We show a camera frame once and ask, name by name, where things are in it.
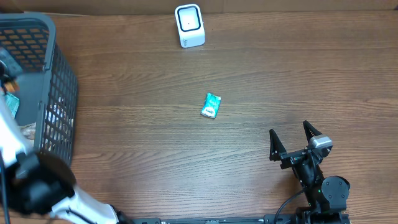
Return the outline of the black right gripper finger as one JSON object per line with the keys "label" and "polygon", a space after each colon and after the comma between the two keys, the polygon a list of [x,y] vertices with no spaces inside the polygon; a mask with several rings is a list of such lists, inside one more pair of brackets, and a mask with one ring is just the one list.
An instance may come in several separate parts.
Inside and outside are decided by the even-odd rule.
{"label": "black right gripper finger", "polygon": [[286,149],[283,146],[283,144],[281,143],[277,133],[273,130],[270,129],[269,130],[269,134],[270,134],[270,155],[271,156],[281,156],[286,154]]}
{"label": "black right gripper finger", "polygon": [[307,142],[310,142],[311,138],[314,136],[322,135],[322,133],[314,128],[307,120],[303,121],[303,128],[307,138]]}

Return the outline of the teal tissue pack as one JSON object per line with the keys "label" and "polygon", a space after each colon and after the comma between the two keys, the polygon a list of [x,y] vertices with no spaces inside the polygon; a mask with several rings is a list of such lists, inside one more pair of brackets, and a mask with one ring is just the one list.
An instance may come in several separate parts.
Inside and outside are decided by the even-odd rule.
{"label": "teal tissue pack", "polygon": [[212,93],[207,93],[200,114],[208,118],[215,119],[218,114],[220,104],[221,104],[220,96],[216,96]]}

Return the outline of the clear bagged bread snack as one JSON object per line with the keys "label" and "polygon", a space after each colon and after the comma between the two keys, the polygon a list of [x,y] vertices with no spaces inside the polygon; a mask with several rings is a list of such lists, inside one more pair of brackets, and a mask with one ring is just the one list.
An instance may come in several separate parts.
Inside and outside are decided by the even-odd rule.
{"label": "clear bagged bread snack", "polygon": [[23,126],[19,126],[19,129],[23,136],[29,140],[35,139],[36,123],[31,123]]}

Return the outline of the teal wet wipes pack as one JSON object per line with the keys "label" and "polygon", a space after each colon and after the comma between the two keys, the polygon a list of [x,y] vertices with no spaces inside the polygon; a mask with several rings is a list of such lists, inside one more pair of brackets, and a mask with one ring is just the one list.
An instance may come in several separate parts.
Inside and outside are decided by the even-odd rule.
{"label": "teal wet wipes pack", "polygon": [[12,117],[15,118],[19,109],[20,99],[11,93],[5,94],[4,98],[9,110],[11,111]]}

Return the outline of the orange tissue pack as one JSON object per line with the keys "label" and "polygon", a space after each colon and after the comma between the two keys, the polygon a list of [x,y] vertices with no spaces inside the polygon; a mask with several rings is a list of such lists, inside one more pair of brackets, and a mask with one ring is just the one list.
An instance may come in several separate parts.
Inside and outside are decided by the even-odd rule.
{"label": "orange tissue pack", "polygon": [[1,91],[6,94],[7,92],[14,93],[19,90],[19,85],[16,81],[1,81]]}

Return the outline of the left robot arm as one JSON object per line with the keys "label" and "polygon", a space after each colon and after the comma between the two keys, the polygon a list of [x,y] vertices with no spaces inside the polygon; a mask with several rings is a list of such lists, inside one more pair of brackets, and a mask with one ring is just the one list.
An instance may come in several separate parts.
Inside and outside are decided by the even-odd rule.
{"label": "left robot arm", "polygon": [[72,223],[129,223],[80,188],[70,168],[77,97],[77,79],[60,52],[40,71],[36,60],[18,64],[1,50],[3,209]]}

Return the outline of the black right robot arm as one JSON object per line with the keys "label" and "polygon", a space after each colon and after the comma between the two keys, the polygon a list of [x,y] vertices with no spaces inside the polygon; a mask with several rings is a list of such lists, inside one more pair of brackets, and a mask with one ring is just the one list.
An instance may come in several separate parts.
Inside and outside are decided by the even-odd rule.
{"label": "black right robot arm", "polygon": [[[307,120],[303,122],[307,146],[287,152],[274,129],[270,135],[270,161],[279,161],[281,169],[291,168],[300,182],[302,190],[288,198],[274,215],[265,215],[265,223],[349,223],[349,215],[344,214],[349,197],[350,183],[341,176],[325,177],[320,168],[333,147],[333,141],[326,134],[314,128]],[[294,214],[282,215],[285,206],[304,194],[308,205],[299,207]]]}

